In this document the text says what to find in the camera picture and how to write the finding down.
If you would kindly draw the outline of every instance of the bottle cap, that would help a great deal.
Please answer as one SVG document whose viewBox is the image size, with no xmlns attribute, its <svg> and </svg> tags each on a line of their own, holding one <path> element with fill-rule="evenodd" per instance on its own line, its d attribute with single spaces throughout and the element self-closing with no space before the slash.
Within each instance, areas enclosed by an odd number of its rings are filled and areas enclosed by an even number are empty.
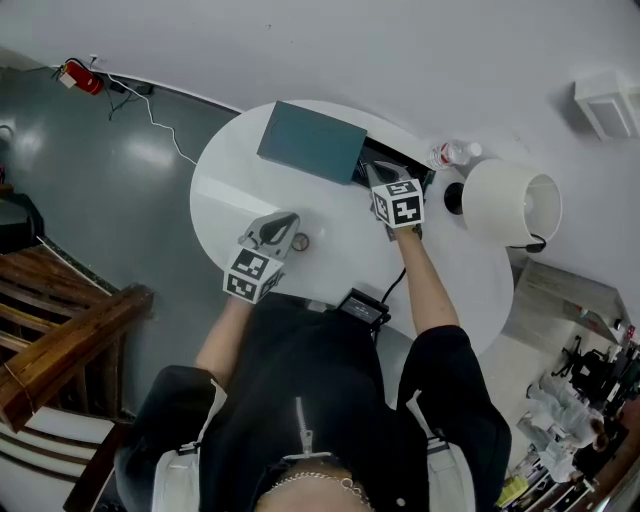
<svg viewBox="0 0 640 512">
<path fill-rule="evenodd" d="M 477 142 L 467 144 L 467 153 L 471 156 L 480 156 L 482 154 L 482 146 Z"/>
</svg>

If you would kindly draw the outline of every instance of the lamp base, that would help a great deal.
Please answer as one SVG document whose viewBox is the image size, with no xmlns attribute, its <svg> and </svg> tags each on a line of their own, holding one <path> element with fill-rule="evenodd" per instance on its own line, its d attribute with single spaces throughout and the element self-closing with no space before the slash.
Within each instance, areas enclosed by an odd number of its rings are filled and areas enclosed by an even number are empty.
<svg viewBox="0 0 640 512">
<path fill-rule="evenodd" d="M 462 191 L 464 183 L 452 183 L 444 191 L 444 205 L 454 215 L 462 215 Z"/>
</svg>

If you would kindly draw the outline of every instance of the white lamp shade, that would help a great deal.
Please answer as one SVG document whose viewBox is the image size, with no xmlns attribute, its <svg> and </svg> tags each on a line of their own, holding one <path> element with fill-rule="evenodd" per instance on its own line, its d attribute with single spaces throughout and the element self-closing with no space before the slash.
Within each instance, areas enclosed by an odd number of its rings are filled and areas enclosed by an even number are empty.
<svg viewBox="0 0 640 512">
<path fill-rule="evenodd" d="M 562 197 L 546 174 L 503 160 L 476 165 L 464 185 L 462 213 L 469 232 L 502 246 L 549 241 L 562 218 Z"/>
</svg>

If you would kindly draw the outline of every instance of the white cable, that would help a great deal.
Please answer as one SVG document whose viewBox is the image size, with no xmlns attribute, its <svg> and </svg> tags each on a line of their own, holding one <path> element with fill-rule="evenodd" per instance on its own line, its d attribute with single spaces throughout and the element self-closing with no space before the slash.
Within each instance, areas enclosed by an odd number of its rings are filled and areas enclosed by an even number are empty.
<svg viewBox="0 0 640 512">
<path fill-rule="evenodd" d="M 131 87 L 127 87 L 126 85 L 124 85 L 122 82 L 120 82 L 119 80 L 116 80 L 115 78 L 113 78 L 109 73 L 107 73 L 107 76 L 111 79 L 112 82 L 117 83 L 118 85 L 121 85 L 122 87 L 124 87 L 127 91 L 131 91 L 133 94 L 135 94 L 136 96 L 139 96 L 140 98 L 142 98 L 144 101 L 147 102 L 147 110 L 149 112 L 149 119 L 151 120 L 151 124 L 153 126 L 159 126 L 160 128 L 165 128 L 166 130 L 171 130 L 171 134 L 173 135 L 173 144 L 175 145 L 176 149 L 178 150 L 178 154 L 184 158 L 185 160 L 189 160 L 189 162 L 191 162 L 193 165 L 196 165 L 196 162 L 194 162 L 193 160 L 191 160 L 191 158 L 189 158 L 187 155 L 185 155 L 182 151 L 180 151 L 180 146 L 178 146 L 178 141 L 176 140 L 176 131 L 171 127 L 171 126 L 165 126 L 163 124 L 160 123 L 156 123 L 153 120 L 153 113 L 151 112 L 151 103 L 149 102 L 149 99 L 146 96 L 143 96 L 142 94 L 138 94 L 136 91 L 134 91 Z"/>
</svg>

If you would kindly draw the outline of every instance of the hair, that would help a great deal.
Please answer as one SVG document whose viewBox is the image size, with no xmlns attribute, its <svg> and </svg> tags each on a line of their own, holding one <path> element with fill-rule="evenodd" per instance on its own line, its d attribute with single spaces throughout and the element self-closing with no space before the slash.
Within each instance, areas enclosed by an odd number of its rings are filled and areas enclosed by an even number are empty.
<svg viewBox="0 0 640 512">
<path fill-rule="evenodd" d="M 605 451 L 609 447 L 609 436 L 607 434 L 600 434 L 593 442 L 593 449 L 600 453 Z"/>
<path fill-rule="evenodd" d="M 600 420 L 593 418 L 589 422 L 589 425 L 591 425 L 591 430 L 593 430 L 599 436 L 604 434 L 604 423 L 602 423 Z"/>
</svg>

